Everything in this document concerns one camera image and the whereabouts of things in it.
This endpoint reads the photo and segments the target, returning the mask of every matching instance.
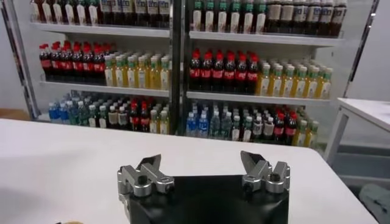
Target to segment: bottle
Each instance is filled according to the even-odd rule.
[[[230,11],[230,33],[238,33],[239,31],[240,10],[241,10],[240,0],[233,0],[232,9]]]
[[[226,32],[227,22],[227,3],[226,0],[220,0],[218,4],[218,28],[217,31]]]
[[[205,16],[205,31],[214,31],[214,0],[207,0]]]
[[[333,16],[333,0],[321,0],[321,15],[319,18],[318,33],[319,36],[330,35],[330,23]]]
[[[205,60],[202,63],[202,69],[200,71],[200,87],[204,91],[210,90],[211,70],[213,69],[213,61],[211,59],[211,53],[205,54]]]
[[[330,35],[338,37],[342,22],[347,13],[347,0],[336,0],[336,5],[333,10],[333,17],[330,22]]]
[[[282,5],[280,0],[270,0],[267,2],[267,20],[266,30],[270,33],[277,33],[280,20],[280,12],[282,11]]]
[[[291,90],[293,88],[293,76],[294,76],[294,66],[288,65],[286,77],[283,79],[282,87],[280,88],[280,97],[290,97]]]
[[[317,130],[318,130],[318,121],[313,121],[311,125],[310,132],[306,135],[305,142],[303,144],[304,147],[309,147],[311,149],[317,148]]]
[[[310,71],[309,78],[306,80],[305,90],[303,91],[304,98],[314,98],[314,94],[317,90],[318,71],[318,67],[313,67]]]
[[[306,85],[306,72],[307,67],[301,66],[299,68],[298,78],[292,83],[290,97],[302,98],[304,96],[303,91],[305,90]]]
[[[275,76],[271,78],[268,86],[269,96],[280,96],[280,88],[282,87],[282,70],[282,65],[277,65],[275,67]]]
[[[239,62],[236,68],[235,80],[236,80],[236,92],[246,92],[246,76],[247,76],[247,63],[246,56],[241,54],[239,56]]]
[[[309,0],[308,2],[305,34],[316,35],[321,14],[320,0]]]
[[[294,0],[294,17],[292,33],[303,34],[306,26],[307,4],[306,0]]]
[[[332,85],[330,79],[332,76],[333,69],[327,68],[324,73],[324,78],[319,82],[316,97],[317,99],[329,99],[330,87]]]
[[[256,17],[254,21],[256,22],[255,32],[257,34],[262,34],[264,32],[264,26],[266,22],[266,0],[259,0],[256,10]]]

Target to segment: white table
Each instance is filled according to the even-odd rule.
[[[329,136],[324,159],[331,165],[350,116],[357,116],[390,132],[390,102],[338,98],[339,111]]]
[[[377,223],[314,150],[0,119],[0,223],[128,223],[116,171],[162,154],[168,175],[244,174],[240,150],[291,167],[289,223]]]

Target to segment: red label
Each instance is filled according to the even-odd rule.
[[[202,78],[210,78],[211,77],[211,70],[202,70]]]
[[[221,79],[224,71],[213,71],[213,78],[214,79]]]
[[[257,73],[248,73],[249,81],[257,81]]]
[[[286,128],[287,135],[293,136],[293,135],[295,135],[295,131],[296,131],[296,129]]]
[[[199,69],[190,69],[190,77],[198,78],[199,77]]]
[[[234,79],[234,72],[225,72],[224,78],[229,80]]]
[[[42,60],[41,61],[42,68],[50,68],[51,67],[51,61],[50,60]]]

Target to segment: shelf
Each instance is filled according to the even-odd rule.
[[[72,26],[60,24],[32,23],[37,29],[42,31],[57,33],[88,33],[117,35],[128,37],[161,37],[169,38],[169,30],[133,28],[133,27],[104,27],[104,26]]]
[[[88,92],[169,97],[169,91],[157,90],[157,89],[123,88],[123,87],[84,85],[84,84],[73,84],[73,83],[45,82],[45,81],[42,81],[41,85],[52,87],[52,88],[68,88],[71,90],[88,91]]]
[[[293,44],[317,47],[335,47],[343,43],[343,39],[284,36],[270,34],[243,34],[190,31],[190,38],[195,40],[240,41],[253,43]]]
[[[203,93],[187,91],[189,99],[205,99],[205,100],[223,100],[231,102],[248,102],[248,103],[274,103],[285,105],[300,105],[300,106],[327,106],[330,100],[318,99],[303,99],[303,98],[285,98],[285,97],[267,97],[267,96],[250,96],[225,93]]]

